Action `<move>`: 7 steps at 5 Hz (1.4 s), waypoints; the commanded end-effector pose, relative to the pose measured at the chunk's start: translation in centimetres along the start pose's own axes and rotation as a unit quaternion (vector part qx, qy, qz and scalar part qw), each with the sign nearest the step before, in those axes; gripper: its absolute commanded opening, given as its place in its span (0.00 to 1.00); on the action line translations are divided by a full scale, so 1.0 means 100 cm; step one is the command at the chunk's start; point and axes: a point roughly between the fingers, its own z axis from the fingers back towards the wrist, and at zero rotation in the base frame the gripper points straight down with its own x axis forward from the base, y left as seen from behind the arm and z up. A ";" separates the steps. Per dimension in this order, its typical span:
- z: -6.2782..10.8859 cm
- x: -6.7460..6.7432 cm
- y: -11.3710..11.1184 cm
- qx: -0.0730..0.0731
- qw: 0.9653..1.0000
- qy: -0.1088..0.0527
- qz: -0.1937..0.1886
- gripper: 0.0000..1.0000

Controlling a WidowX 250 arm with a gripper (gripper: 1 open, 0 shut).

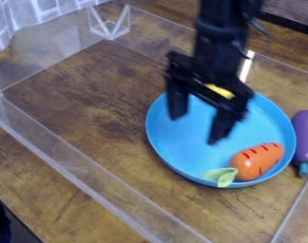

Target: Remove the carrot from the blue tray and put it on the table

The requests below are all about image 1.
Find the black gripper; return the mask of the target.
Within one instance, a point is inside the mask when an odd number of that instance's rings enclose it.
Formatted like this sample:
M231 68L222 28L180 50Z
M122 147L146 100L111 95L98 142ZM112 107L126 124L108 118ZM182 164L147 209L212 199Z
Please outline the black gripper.
M216 109L212 118L207 143L214 145L224 139L236 122L246 113L246 106L253 98L253 90L238 77L238 67L243 53L245 38L214 38L196 35L192 56L175 50L167 53L167 113L172 121L188 110L188 96ZM214 84L234 93L231 100L210 90L204 84Z

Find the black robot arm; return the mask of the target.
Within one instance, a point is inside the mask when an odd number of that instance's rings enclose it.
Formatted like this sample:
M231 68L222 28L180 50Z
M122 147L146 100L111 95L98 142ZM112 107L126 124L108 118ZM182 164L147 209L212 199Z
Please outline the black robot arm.
M188 96L194 95L216 109L207 142L226 138L247 112L254 91L236 76L250 28L263 0L199 0L194 18L194 51L187 56L167 54L164 73L167 113L171 119L188 111Z

